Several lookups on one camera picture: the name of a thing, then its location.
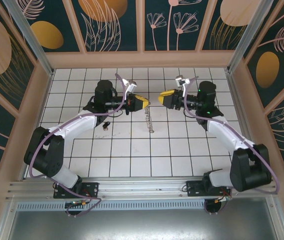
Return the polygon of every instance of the grid floor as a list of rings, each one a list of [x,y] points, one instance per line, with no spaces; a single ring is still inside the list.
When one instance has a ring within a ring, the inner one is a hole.
[[[41,126],[49,128],[78,114],[87,104],[99,80],[110,80],[121,92],[115,73],[133,79],[136,94],[150,100],[154,133],[148,133],[145,111],[108,117],[102,125],[64,146],[64,165],[82,177],[182,177],[229,168],[231,157],[223,145],[183,111],[166,109],[157,100],[165,90],[176,89],[175,77],[198,76],[217,85],[216,103],[230,125],[241,131],[223,68],[88,68],[57,69],[45,104]]]

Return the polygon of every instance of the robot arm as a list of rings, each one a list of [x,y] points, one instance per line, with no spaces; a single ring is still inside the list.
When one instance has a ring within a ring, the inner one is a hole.
[[[149,104],[149,101],[146,98],[133,94],[137,84],[132,80],[127,81],[123,79],[123,82],[126,85],[126,91],[124,96],[125,101],[121,109],[129,115],[130,112],[136,112],[145,108]],[[73,121],[68,120],[66,124],[59,124],[49,129],[38,127],[34,130],[24,156],[24,162],[29,165],[40,142],[49,133],[59,129],[44,143],[48,148],[47,150],[43,147],[40,149],[33,167],[45,176],[63,184],[73,192],[79,193],[82,183],[81,177],[63,165],[64,143],[71,143],[79,134],[100,125],[107,116],[96,116],[94,114],[107,113],[109,110],[117,109],[122,99],[123,96],[117,95],[112,82],[109,80],[99,81],[95,88],[95,95],[76,116],[77,119]]]
[[[189,79],[182,76],[176,78],[177,85],[183,90],[168,90],[162,92],[159,101],[169,109],[180,110],[184,107],[185,86],[190,83]],[[216,85],[210,81],[203,81],[199,85],[197,96],[187,95],[186,104],[190,110],[196,110],[196,115],[212,120],[198,119],[197,122],[227,148],[233,156],[230,169],[220,169],[204,174],[203,181],[206,189],[213,187],[234,187],[242,192],[262,185],[269,184],[272,180],[271,173],[262,164],[260,159],[243,143],[238,132],[233,132],[225,124],[214,120],[227,123],[223,113],[215,106]],[[256,145],[252,141],[246,140],[269,164],[269,154],[263,145]]]

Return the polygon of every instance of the white tiled floor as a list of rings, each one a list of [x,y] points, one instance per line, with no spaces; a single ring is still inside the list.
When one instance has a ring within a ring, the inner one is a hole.
[[[160,92],[177,88],[174,79],[179,74],[199,77],[191,88],[194,95],[200,82],[212,81],[217,85],[217,106],[230,125],[240,131],[222,68],[57,69],[41,126],[56,126],[75,116],[94,95],[99,80],[111,80],[120,92],[115,73],[134,79],[138,85],[135,93],[150,99],[155,132],[149,134],[144,110],[109,117],[108,131],[100,125],[65,143],[64,165],[82,177],[202,176],[230,167],[228,151],[213,135],[194,118],[185,117],[182,110],[166,109],[157,100]]]

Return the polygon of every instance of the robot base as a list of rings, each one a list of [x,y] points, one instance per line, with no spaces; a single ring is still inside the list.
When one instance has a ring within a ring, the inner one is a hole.
[[[82,188],[78,194],[83,196],[89,196],[92,198],[97,198],[98,193],[98,182],[83,182]],[[54,187],[54,199],[78,199],[78,196],[74,196],[73,194],[65,191],[63,188],[61,188],[58,185],[55,185]]]
[[[224,186],[221,187],[213,187],[211,186],[209,189],[204,187],[203,181],[187,181],[186,182],[187,196],[189,197],[207,197],[207,196],[223,196],[223,189],[226,193],[231,194],[231,190]]]

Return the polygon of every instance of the mounting plate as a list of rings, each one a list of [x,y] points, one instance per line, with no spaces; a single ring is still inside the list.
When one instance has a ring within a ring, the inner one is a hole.
[[[211,187],[210,190],[207,192],[201,180],[187,181],[186,188],[187,188],[187,196],[189,197],[223,196],[223,191],[221,189],[223,189],[229,195],[231,194],[231,190],[224,186]]]
[[[96,198],[98,193],[98,182],[83,182],[82,191],[80,195],[87,196],[87,193],[92,197]],[[79,197],[74,196],[73,194],[65,191],[59,185],[55,185],[54,188],[54,199],[78,199]]]

